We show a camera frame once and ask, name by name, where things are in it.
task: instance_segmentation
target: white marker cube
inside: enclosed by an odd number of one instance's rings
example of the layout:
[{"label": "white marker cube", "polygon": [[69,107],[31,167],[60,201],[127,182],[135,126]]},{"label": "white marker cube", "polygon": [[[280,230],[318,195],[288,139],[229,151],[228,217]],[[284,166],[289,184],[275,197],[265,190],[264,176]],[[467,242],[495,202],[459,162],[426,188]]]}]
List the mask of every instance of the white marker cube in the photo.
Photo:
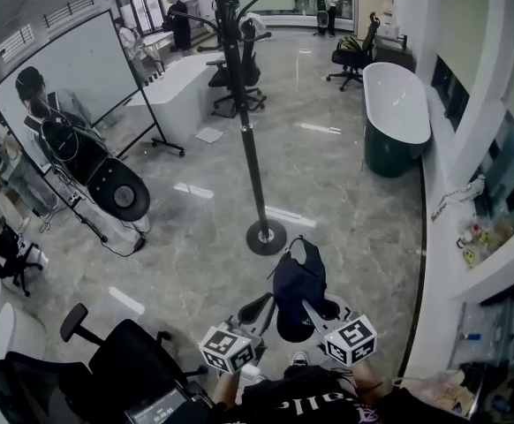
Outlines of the white marker cube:
[{"label": "white marker cube", "polygon": [[253,340],[211,327],[199,343],[204,360],[211,367],[235,374],[249,361],[254,360]]},{"label": "white marker cube", "polygon": [[347,367],[373,354],[377,346],[377,333],[365,315],[347,322],[324,338],[326,353]]}]

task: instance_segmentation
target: marble floor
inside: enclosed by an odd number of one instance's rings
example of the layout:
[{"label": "marble floor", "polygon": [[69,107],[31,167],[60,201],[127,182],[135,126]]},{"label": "marble floor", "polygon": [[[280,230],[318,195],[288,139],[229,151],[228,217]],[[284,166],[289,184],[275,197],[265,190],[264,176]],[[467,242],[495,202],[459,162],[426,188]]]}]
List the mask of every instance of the marble floor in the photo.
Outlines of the marble floor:
[{"label": "marble floor", "polygon": [[[330,62],[335,45],[335,39],[288,29],[258,43],[259,85],[268,100],[251,121],[267,206],[293,214],[283,222],[289,239],[302,234],[320,248],[328,291],[367,314],[379,333],[372,360],[392,377],[406,347],[420,272],[420,174],[416,169],[386,179],[362,168],[360,84],[341,93],[324,79],[338,72]],[[66,344],[59,336],[66,314],[82,302],[90,311],[85,325],[101,337],[124,318],[153,334],[166,329],[175,337],[171,353],[193,367],[201,362],[196,343],[208,328],[271,289],[267,276],[279,256],[257,256],[245,242],[257,215],[239,121],[208,116],[205,125],[223,137],[214,144],[191,138],[184,158],[152,148],[148,136],[128,152],[126,163],[152,198],[152,231],[135,255],[122,258],[104,249],[67,209],[43,234],[39,221],[31,223],[26,238],[42,246],[49,269],[29,276],[27,306],[48,330],[48,359],[86,362],[94,353],[79,337]],[[177,184],[198,188],[189,193]],[[86,204],[79,208],[102,226]],[[115,299],[113,288],[144,311]],[[280,378],[289,355],[302,347],[313,361],[323,359],[309,344],[284,342],[274,326],[265,339],[261,368],[270,378]]]}]

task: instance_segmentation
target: office chair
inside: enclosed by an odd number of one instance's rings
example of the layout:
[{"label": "office chair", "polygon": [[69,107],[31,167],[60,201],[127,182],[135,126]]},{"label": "office chair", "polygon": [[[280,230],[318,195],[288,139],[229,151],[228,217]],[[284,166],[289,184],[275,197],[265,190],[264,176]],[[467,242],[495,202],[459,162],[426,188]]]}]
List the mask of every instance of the office chair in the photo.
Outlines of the office chair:
[{"label": "office chair", "polygon": [[[255,25],[249,19],[244,22],[241,26],[241,32],[244,35],[244,39],[252,40],[255,37]],[[241,70],[243,73],[243,78],[246,87],[254,87],[259,81],[259,77],[261,76],[261,70],[257,66],[255,62],[256,53],[253,53],[253,48],[255,46],[255,42],[245,42],[243,48],[243,56],[241,58]],[[209,81],[208,86],[212,88],[220,88],[227,87],[228,90],[231,91],[231,80],[230,80],[230,72],[227,67],[223,67],[226,64],[225,60],[216,60],[210,61],[207,63],[209,66],[217,66],[218,72],[214,74],[212,80]],[[256,93],[260,97],[253,97],[249,95],[250,93]],[[256,102],[253,107],[249,107],[250,111],[256,111],[257,109],[264,109],[265,105],[263,104],[267,100],[267,96],[262,95],[262,92],[259,88],[250,88],[246,89],[247,100],[251,102]],[[220,108],[221,102],[232,101],[234,96],[232,93],[218,99],[214,102],[214,111],[212,111],[212,115],[218,115],[220,117],[227,117],[229,119],[233,119],[238,114],[238,108],[236,103],[234,102],[231,105],[231,111],[229,115],[224,115],[220,113],[218,109]]]},{"label": "office chair", "polygon": [[0,360],[0,412],[15,424],[117,422],[110,398],[82,363],[8,352]]},{"label": "office chair", "polygon": [[341,64],[344,70],[338,74],[330,74],[326,77],[326,80],[331,81],[332,77],[345,77],[344,84],[339,88],[340,91],[344,91],[347,84],[352,80],[363,83],[363,75],[359,73],[359,69],[362,70],[373,62],[374,36],[381,25],[381,21],[374,12],[371,12],[369,18],[371,19],[371,25],[363,45],[359,46],[357,40],[352,37],[343,38],[337,43],[336,51],[331,56],[331,61],[335,64]]},{"label": "office chair", "polygon": [[106,340],[82,327],[88,310],[79,303],[66,316],[61,325],[61,338],[67,342],[77,334],[99,345],[88,367],[104,393],[124,412],[146,398],[160,397],[176,388],[186,388],[187,377],[204,375],[206,366],[192,372],[183,372],[175,360],[163,349],[161,342],[171,340],[166,331],[153,339],[131,320],[120,322]]},{"label": "office chair", "polygon": [[27,262],[27,256],[29,256],[32,248],[39,247],[36,244],[31,244],[29,248],[24,252],[20,252],[19,237],[15,231],[3,223],[2,232],[0,232],[0,256],[5,259],[4,265],[0,262],[0,278],[13,277],[13,283],[19,286],[21,281],[21,289],[29,297],[30,293],[26,289],[26,275],[25,269],[28,267],[36,267],[39,270],[43,270],[41,264],[35,262]]}]

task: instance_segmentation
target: person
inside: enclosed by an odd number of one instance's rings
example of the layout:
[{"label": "person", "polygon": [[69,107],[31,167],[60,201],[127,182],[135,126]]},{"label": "person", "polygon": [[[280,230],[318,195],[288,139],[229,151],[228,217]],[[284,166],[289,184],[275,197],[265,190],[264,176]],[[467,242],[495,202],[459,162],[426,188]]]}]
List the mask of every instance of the person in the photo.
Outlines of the person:
[{"label": "person", "polygon": [[[91,127],[89,111],[80,103],[76,95],[68,90],[57,90],[48,93],[45,89],[43,77],[33,66],[28,66],[19,73],[16,79],[16,89],[19,99],[27,108],[27,117],[24,120],[24,125],[32,132],[46,158],[49,159],[50,156],[49,148],[40,135],[42,122],[47,117],[53,117],[54,119],[62,118],[69,124],[90,132],[99,141],[102,140],[100,134]],[[132,243],[134,251],[139,250],[145,244],[143,232],[148,232],[151,227],[147,216],[128,226],[102,210],[90,198],[86,190],[68,184],[67,188],[71,193],[87,201],[88,206],[100,215],[115,232],[127,242]]]},{"label": "person", "polygon": [[2,123],[0,157],[0,178],[6,179],[9,187],[29,208],[43,218],[51,216],[59,205],[59,199],[23,156],[18,143]]},{"label": "person", "polygon": [[124,46],[125,55],[132,63],[133,70],[135,71],[140,83],[149,79],[147,71],[141,62],[141,53],[153,60],[153,65],[157,72],[163,73],[163,63],[161,62],[161,58],[159,58],[153,50],[145,45],[145,42],[143,42],[139,34],[125,26],[122,18],[116,18],[114,20],[114,25],[116,26],[119,39]]},{"label": "person", "polygon": [[[188,14],[186,4],[180,0],[167,0],[170,3],[169,13],[182,12]],[[175,46],[180,50],[183,56],[190,55],[190,48],[192,47],[191,33],[190,33],[190,20],[180,16],[170,14],[168,16],[170,27],[175,38]]]},{"label": "person", "polygon": [[389,382],[377,377],[367,360],[355,364],[351,372],[345,368],[327,370],[310,366],[306,353],[296,352],[283,380],[253,382],[245,388],[241,405],[235,405],[239,376],[220,377],[212,397],[217,404],[212,422],[466,422],[420,402],[405,389],[393,390]]},{"label": "person", "polygon": [[[337,2],[339,2],[339,0],[325,0],[325,1],[326,1],[326,7],[328,9],[328,17],[329,17],[328,31],[329,31],[329,35],[333,38],[334,36],[336,36],[336,7],[337,7]],[[320,34],[320,36],[325,35],[326,28],[318,27],[318,33]]]}]

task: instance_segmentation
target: paper on floor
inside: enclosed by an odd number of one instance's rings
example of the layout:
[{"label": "paper on floor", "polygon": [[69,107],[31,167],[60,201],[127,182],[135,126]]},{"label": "paper on floor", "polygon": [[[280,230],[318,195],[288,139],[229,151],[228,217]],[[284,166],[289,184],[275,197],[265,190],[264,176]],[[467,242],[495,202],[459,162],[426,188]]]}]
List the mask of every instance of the paper on floor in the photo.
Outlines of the paper on floor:
[{"label": "paper on floor", "polygon": [[202,129],[196,138],[198,140],[206,141],[207,143],[214,143],[214,141],[220,140],[223,132],[217,131],[216,129],[210,129],[209,127],[205,127]]}]

